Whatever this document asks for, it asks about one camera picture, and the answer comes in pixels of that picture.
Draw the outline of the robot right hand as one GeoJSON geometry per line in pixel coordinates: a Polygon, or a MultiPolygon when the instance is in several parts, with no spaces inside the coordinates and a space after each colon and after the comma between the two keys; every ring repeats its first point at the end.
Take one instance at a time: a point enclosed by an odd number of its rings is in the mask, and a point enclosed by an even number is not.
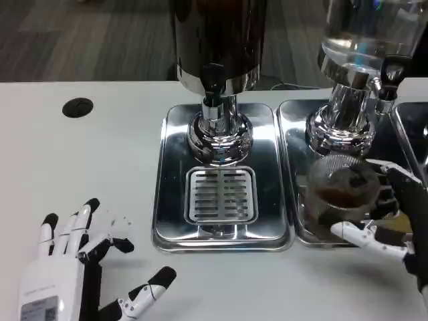
{"type": "Polygon", "coordinates": [[[363,228],[344,220],[335,220],[330,232],[371,253],[404,263],[407,272],[417,278],[417,286],[427,303],[427,187],[413,173],[387,160],[368,158],[389,180],[399,209],[409,218],[411,234],[403,236],[403,246],[376,240],[378,227],[372,223],[363,228]]]}

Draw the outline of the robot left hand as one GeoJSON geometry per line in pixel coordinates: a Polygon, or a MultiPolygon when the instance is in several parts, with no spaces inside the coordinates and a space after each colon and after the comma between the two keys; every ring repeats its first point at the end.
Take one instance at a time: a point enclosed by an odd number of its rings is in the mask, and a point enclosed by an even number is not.
{"type": "Polygon", "coordinates": [[[20,320],[139,320],[169,289],[177,273],[162,267],[151,279],[100,306],[102,266],[110,248],[134,251],[127,238],[102,233],[88,234],[97,198],[72,214],[64,230],[55,234],[58,216],[50,213],[39,230],[37,257],[24,269],[19,287],[20,320]]]}

